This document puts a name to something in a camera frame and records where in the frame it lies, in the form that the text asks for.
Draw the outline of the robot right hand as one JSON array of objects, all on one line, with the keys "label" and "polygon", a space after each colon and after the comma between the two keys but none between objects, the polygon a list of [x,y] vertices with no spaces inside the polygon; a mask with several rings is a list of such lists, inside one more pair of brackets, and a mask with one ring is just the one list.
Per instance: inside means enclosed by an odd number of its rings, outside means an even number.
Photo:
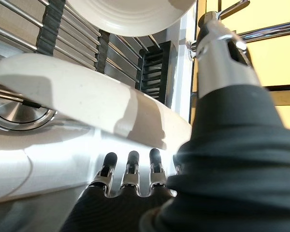
[{"label": "robot right hand", "polygon": [[290,130],[223,16],[199,20],[197,109],[177,174],[146,198],[90,184],[63,232],[290,232]]}]

